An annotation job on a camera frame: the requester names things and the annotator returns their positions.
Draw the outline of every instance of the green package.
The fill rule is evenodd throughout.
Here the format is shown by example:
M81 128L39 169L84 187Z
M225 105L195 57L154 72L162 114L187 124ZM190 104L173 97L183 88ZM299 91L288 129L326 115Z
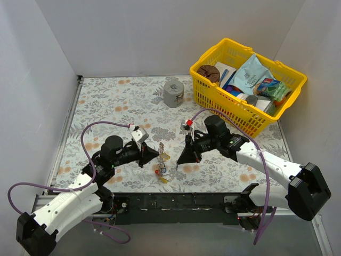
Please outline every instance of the green package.
M264 79L258 88L257 94L271 98L274 101L281 101L291 91L284 82L271 78Z

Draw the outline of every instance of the floral tablecloth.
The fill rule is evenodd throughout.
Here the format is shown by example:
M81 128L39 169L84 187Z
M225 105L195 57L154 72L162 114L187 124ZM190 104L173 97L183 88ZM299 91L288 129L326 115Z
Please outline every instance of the floral tablecloth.
M170 79L185 85L184 103L169 108L163 102L163 86ZM83 128L95 121L134 123L149 133L147 144L158 150L159 142L170 155L166 161L167 184L155 175L157 159L144 168L136 163L119 166L116 174L105 185L112 192L240 192L252 182L264 183L265 175L253 168L221 156L214 150L202 155L199 164L184 164L176 169L175 161L184 148L184 134L180 131L183 119L191 118L201 107L194 102L190 76L86 78L78 99L62 161L56 176L56 187L67 187L88 160L80 145ZM204 119L211 112L201 113L195 128L206 131ZM231 132L236 129L227 124ZM106 137L119 135L124 143L131 136L127 128L100 124L92 126L85 135L85 146L90 155L98 151ZM288 159L285 144L277 123L269 125L257 138L267 151Z

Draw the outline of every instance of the yellow plastic basket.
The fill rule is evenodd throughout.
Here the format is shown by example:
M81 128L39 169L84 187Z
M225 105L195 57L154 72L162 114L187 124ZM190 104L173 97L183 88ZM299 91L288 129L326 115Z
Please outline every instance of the yellow plastic basket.
M270 116L221 89L218 83L211 83L207 78L199 75L197 70L202 65L214 66L218 61L238 69L254 53L251 47L243 46L225 38L206 51L190 68L196 103L205 108L222 111L253 138L270 123L276 122L283 112L294 103L302 86L307 81L307 77L278 60L272 61L256 53L262 65L268 68L277 80L285 82L291 88L286 102L276 107L274 116Z

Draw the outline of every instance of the wire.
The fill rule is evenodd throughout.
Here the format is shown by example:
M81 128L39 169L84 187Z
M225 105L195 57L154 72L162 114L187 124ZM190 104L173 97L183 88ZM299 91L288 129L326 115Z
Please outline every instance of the wire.
M261 150L261 148L259 147L258 143L252 138L250 137L246 132L244 132L234 121L232 121L231 118L229 118L225 113L221 112L220 110L214 109L214 108L204 108L200 111L198 111L191 119L191 121L194 121L194 119L201 113L207 110L211 110L214 112L217 112L219 114L221 114L223 117L225 117L235 128L237 128L238 131L240 131L245 137L247 137L256 147L257 150ZM256 234L255 240L254 240L254 245L257 244L257 242L259 241L259 239L262 237L262 234L264 233L265 229L268 227L268 225L270 224L270 222L273 219L273 216L275 215L276 212L276 207L273 208L273 211L271 213L270 218L268 219L267 223L264 224L265 221L265 215L266 215L266 209L268 207L269 204L269 196L270 196L270 176L269 176L269 171L267 169L267 165L266 165L266 161L263 155L263 152L260 151L259 156L261 157L263 166L264 166L264 173L265 173L265 177L266 177L266 193L265 193L265 202L264 202L264 211L262 213L262 217L261 217L261 222L259 223L259 229L258 232Z
M109 235L108 233L104 232L104 231L101 231L101 230L97 230L95 229L97 232L99 232L100 234L103 234L104 236L106 237L109 237L110 239L114 240L116 243L119 243L119 244L127 244L129 243L129 241L132 239L130 237L130 234L128 231L122 229L122 228L119 228L119 227L115 227L115 226L112 226L112 225L108 225L108 224L105 224L103 222L97 222L97 221L92 221L92 220L83 220L84 222L87 222L87 223L91 223L91 224L96 224L96 225L100 225L100 226L104 226L104 227L108 227L108 228L112 228L112 229L116 229L118 231L121 231L122 233L126 234L128 239L126 241L122 241L120 239L117 239L111 235Z
M73 189L72 191L78 191L78 190L82 190L83 188L88 187L88 186L95 180L95 178L96 178L96 168L95 168L94 162L92 161L92 159L91 159L89 153L86 151L86 148L85 148L85 145L84 145L84 134L85 134L85 132L87 131L87 129L89 129L91 126L93 126L93 125L95 125L95 124L112 124L112 125L116 125L116 126L120 126L120 127L126 127L126 128L129 128L129 126L130 126L130 125L117 124L117 123L108 122L108 121L98 121L98 122L91 123L91 124L89 124L87 127L84 128L84 130L82 131L82 133L81 133L81 135L80 135L80 143L82 144L82 148L83 148L83 150L84 150L84 153L85 153L87 159L89 160L89 162L90 162L90 164L91 164L91 167L92 167L92 170L93 170L93 176L92 176L91 180L90 180L87 184L85 184L85 185L83 185L83 186L81 186L81 187L75 188L75 189ZM9 190L8 190L8 192L7 192L7 198L8 198L8 200L9 200L10 205L12 206L12 208L13 208L16 212L18 212L19 214L22 214L22 211L20 211L20 210L14 205L13 200L12 200L12 197L11 197L11 192L12 192L13 188L15 188L15 187L17 187L17 186L23 186L23 185L25 185L25 186L31 186L31 187L36 187L36 188L50 189L50 190L58 191L58 192L70 192L70 191L71 191L70 189L54 188L54 187L39 185L39 184L35 184L35 183L30 183L30 182L19 182L19 183L16 183L16 184L12 185L12 186L9 188ZM104 234L105 236L108 236L109 238L111 238L112 240L116 241L117 243L126 244L126 243L128 243L128 242L130 241L131 238L130 238L130 235L129 235L129 233L128 233L127 231L125 231L125 230L123 230L123 229L120 229L120 228L118 228L118 227L113 227L113 226L110 226L110 227L111 227L111 228L114 228L114 229L117 229L117 230L120 230L120 231L122 231L122 232L124 232L124 233L128 236L128 238L129 238L128 241L127 241L127 242L124 242L124 241L122 242L121 240L118 240L118 239L116 239L116 238L110 236L109 234L105 234L105 233L103 232L103 234Z

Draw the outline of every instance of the blue snack bag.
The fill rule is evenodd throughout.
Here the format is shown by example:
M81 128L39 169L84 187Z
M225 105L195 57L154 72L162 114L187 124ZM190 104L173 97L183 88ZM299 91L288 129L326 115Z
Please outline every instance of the blue snack bag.
M240 89L243 93L253 95L255 85L265 78L274 79L271 72L265 68L254 53L235 73L229 85Z

